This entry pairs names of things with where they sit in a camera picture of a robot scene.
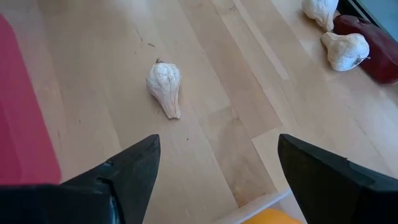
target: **yellow object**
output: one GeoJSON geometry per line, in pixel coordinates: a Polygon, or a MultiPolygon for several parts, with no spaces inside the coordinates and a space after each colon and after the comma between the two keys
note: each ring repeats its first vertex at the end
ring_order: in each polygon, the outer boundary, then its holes
{"type": "Polygon", "coordinates": [[[279,210],[267,208],[246,220],[244,224],[301,224],[301,222],[279,210]]]}

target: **garlic bulb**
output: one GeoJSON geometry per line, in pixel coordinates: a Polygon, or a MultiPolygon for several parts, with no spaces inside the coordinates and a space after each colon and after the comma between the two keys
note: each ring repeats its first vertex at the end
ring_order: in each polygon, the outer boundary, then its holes
{"type": "Polygon", "coordinates": [[[333,30],[333,16],[337,8],[338,0],[303,0],[302,8],[305,14],[315,19],[326,31],[333,30]]]}
{"type": "Polygon", "coordinates": [[[181,84],[180,70],[172,63],[156,60],[147,78],[147,87],[162,105],[169,119],[180,119],[181,111],[178,105],[178,90],[181,84]]]}
{"type": "Polygon", "coordinates": [[[369,44],[361,34],[338,35],[327,32],[321,40],[328,49],[328,61],[337,71],[350,70],[369,55],[369,44]]]}

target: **pink mat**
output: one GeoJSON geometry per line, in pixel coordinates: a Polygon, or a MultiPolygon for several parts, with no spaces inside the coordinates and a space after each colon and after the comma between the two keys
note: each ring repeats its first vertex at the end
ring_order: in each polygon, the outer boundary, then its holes
{"type": "Polygon", "coordinates": [[[58,184],[60,177],[16,36],[0,15],[0,184],[58,184]]]}

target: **wooden floor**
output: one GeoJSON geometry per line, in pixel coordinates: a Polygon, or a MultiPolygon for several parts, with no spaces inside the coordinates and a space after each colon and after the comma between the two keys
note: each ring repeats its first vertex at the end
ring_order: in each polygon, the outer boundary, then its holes
{"type": "Polygon", "coordinates": [[[300,1],[0,2],[63,180],[160,134],[145,223],[209,223],[283,192],[280,133],[398,177],[398,86],[331,70],[300,1]],[[146,89],[156,58],[181,69],[179,121],[146,89]]]}

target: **white garlic bulb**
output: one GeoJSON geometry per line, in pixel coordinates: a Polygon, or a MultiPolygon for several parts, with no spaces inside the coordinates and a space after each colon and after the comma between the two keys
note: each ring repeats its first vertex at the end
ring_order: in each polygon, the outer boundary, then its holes
{"type": "Polygon", "coordinates": [[[147,78],[147,87],[162,105],[169,119],[180,119],[181,111],[178,105],[178,90],[181,84],[180,70],[172,63],[156,60],[147,78]]]}
{"type": "Polygon", "coordinates": [[[315,19],[325,31],[332,31],[337,4],[338,0],[303,0],[302,8],[305,14],[309,18],[315,19]]]}
{"type": "Polygon", "coordinates": [[[321,40],[328,49],[328,61],[337,71],[350,70],[369,55],[369,44],[361,34],[338,35],[327,32],[321,40]]]}

